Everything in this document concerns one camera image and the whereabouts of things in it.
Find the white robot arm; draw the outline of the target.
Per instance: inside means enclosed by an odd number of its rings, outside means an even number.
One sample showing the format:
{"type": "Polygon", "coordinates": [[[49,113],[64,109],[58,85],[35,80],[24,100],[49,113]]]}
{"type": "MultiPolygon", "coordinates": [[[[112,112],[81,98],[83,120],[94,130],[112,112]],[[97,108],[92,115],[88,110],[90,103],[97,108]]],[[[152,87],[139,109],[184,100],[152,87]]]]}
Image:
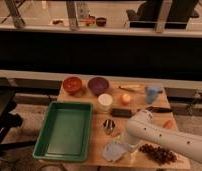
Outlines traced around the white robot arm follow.
{"type": "Polygon", "coordinates": [[[173,150],[202,164],[202,136],[156,126],[148,110],[139,110],[129,118],[121,134],[121,142],[130,148],[146,140],[173,150]]]}

